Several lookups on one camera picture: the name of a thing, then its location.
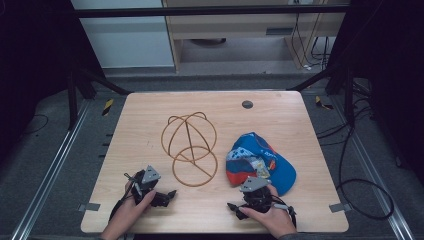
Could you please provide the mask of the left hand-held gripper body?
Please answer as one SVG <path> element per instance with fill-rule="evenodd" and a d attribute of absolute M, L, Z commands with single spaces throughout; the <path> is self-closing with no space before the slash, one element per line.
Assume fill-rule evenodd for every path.
<path fill-rule="evenodd" d="M 145 169 L 135 174 L 131 193 L 136 204 L 139 204 L 155 188 L 160 178 L 160 174 L 151 165 L 148 165 Z M 163 207 L 161 206 L 163 199 L 166 199 L 166 195 L 156 192 L 150 205 L 153 207 Z"/>

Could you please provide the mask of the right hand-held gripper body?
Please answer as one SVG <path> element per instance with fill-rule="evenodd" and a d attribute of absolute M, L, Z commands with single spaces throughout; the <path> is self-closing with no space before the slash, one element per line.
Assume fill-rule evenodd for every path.
<path fill-rule="evenodd" d="M 268 189 L 269 181 L 259 177 L 248 177 L 241 185 L 246 204 L 245 207 L 252 208 L 258 212 L 266 213 L 272 203 L 271 192 Z"/>

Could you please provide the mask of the blue and red cap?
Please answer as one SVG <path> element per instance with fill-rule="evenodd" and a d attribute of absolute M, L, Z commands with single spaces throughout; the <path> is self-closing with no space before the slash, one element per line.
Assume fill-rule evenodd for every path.
<path fill-rule="evenodd" d="M 279 196 L 296 181 L 292 164 L 255 132 L 241 135 L 226 156 L 226 175 L 232 185 L 243 184 L 248 177 L 270 180 Z"/>

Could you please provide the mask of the brown wire hat stand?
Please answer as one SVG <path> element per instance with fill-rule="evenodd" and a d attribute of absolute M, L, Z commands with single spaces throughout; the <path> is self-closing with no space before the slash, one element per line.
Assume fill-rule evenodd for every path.
<path fill-rule="evenodd" d="M 172 174 L 180 184 L 200 187 L 216 176 L 218 158 L 214 148 L 217 140 L 215 125 L 204 112 L 168 118 L 160 142 L 172 160 Z"/>

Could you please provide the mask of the person's right hand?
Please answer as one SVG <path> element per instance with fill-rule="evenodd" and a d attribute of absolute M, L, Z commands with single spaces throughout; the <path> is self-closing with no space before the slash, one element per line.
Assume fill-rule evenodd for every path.
<path fill-rule="evenodd" d="M 275 207 L 271 207 L 266 213 L 246 207 L 240 207 L 239 210 L 249 218 L 259 222 L 276 239 L 297 233 L 286 210 Z"/>

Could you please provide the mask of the person's left hand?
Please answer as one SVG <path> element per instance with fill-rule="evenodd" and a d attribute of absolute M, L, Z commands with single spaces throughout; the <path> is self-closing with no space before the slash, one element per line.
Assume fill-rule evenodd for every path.
<path fill-rule="evenodd" d="M 155 193 L 155 190 L 149 192 L 139 204 L 135 203 L 131 192 L 126 193 L 119 208 L 100 236 L 121 236 L 126 233 L 150 206 Z"/>

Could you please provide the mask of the grey tape piece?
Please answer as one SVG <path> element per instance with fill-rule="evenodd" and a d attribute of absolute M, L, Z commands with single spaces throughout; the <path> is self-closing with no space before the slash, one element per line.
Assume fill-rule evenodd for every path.
<path fill-rule="evenodd" d="M 77 210 L 80 212 L 85 211 L 98 211 L 100 208 L 100 204 L 98 203 L 85 203 L 85 204 L 79 204 Z"/>
<path fill-rule="evenodd" d="M 330 211 L 332 213 L 336 213 L 336 212 L 348 212 L 352 210 L 352 206 L 349 203 L 343 204 L 343 203 L 337 203 L 337 204 L 332 204 L 329 206 Z"/>

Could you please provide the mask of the yellow and black tape strip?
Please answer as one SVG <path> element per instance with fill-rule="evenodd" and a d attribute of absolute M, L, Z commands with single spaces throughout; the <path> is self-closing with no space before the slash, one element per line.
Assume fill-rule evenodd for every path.
<path fill-rule="evenodd" d="M 319 96 L 315 96 L 315 105 L 327 110 L 333 110 L 334 107 L 331 104 L 324 104 Z"/>
<path fill-rule="evenodd" d="M 106 101 L 105 106 L 104 106 L 103 111 L 102 111 L 102 116 L 108 115 L 108 113 L 109 113 L 109 111 L 110 111 L 110 109 L 113 105 L 113 102 L 114 102 L 114 99 L 108 99 Z"/>

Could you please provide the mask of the black metal stand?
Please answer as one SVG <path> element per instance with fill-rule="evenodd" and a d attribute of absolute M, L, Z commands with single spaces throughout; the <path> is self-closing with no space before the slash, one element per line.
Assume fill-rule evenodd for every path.
<path fill-rule="evenodd" d="M 344 117 L 349 126 L 355 126 L 354 104 L 353 104 L 353 70 L 347 64 L 334 64 L 325 70 L 315 74 L 306 81 L 288 88 L 288 91 L 301 92 L 308 86 L 311 86 L 321 79 L 329 77 L 325 91 L 327 94 L 333 95 L 344 88 Z"/>
<path fill-rule="evenodd" d="M 92 81 L 103 85 L 117 94 L 130 94 L 129 90 L 121 88 L 108 81 L 105 77 L 97 75 L 87 69 L 79 68 L 71 70 L 67 76 L 69 130 L 72 130 L 76 126 L 78 120 L 77 91 L 80 91 L 84 99 L 93 99 L 97 94 L 91 84 Z"/>

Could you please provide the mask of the white cabinet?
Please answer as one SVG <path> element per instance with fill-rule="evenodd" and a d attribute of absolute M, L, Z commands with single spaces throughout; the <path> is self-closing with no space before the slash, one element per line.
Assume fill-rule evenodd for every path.
<path fill-rule="evenodd" d="M 76 10 L 161 8 L 161 0 L 71 0 Z M 81 18 L 103 69 L 173 67 L 164 17 Z"/>

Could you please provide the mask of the dark curtain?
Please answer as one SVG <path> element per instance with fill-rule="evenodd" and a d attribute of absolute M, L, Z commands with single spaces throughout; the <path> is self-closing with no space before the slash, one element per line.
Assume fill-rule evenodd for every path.
<path fill-rule="evenodd" d="M 72 63 L 103 76 L 71 0 L 0 0 L 0 166 L 44 98 L 67 88 Z"/>
<path fill-rule="evenodd" d="M 384 131 L 424 185 L 424 0 L 350 0 L 331 65 L 372 85 Z"/>

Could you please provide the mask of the light wooden desk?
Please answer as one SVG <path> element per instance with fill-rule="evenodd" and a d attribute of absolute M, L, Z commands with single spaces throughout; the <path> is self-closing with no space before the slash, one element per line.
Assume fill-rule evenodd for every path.
<path fill-rule="evenodd" d="M 248 6 L 248 5 L 336 5 L 350 0 L 161 0 L 165 7 Z M 281 37 L 285 39 L 296 67 L 312 58 L 318 37 L 335 37 L 343 13 L 253 14 L 168 16 L 166 23 L 173 60 L 180 66 L 183 42 L 189 39 Z"/>

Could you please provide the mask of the aluminium floor rail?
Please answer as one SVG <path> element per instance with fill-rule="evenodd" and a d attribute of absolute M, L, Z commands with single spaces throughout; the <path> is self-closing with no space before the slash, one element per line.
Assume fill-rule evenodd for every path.
<path fill-rule="evenodd" d="M 351 140 L 358 160 L 367 176 L 367 180 L 377 185 L 374 190 L 374 194 L 397 239 L 415 240 L 409 225 L 399 210 L 396 202 L 391 197 L 385 182 L 377 172 L 365 146 L 356 132 L 351 134 Z"/>
<path fill-rule="evenodd" d="M 90 105 L 90 100 L 82 101 L 81 107 L 77 112 L 77 119 L 74 126 L 67 131 L 24 216 L 13 231 L 10 240 L 27 240 L 29 237 L 31 230 L 33 229 L 47 201 L 51 189 L 56 182 L 62 166 L 66 162 L 76 137 L 80 132 Z"/>

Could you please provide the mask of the black horizontal frame bar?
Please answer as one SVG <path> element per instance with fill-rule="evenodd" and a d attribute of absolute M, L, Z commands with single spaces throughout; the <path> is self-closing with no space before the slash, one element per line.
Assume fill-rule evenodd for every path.
<path fill-rule="evenodd" d="M 259 5 L 259 6 L 202 6 L 130 9 L 83 9 L 70 11 L 79 18 L 156 17 L 249 14 L 343 13 L 349 4 L 336 5 Z"/>

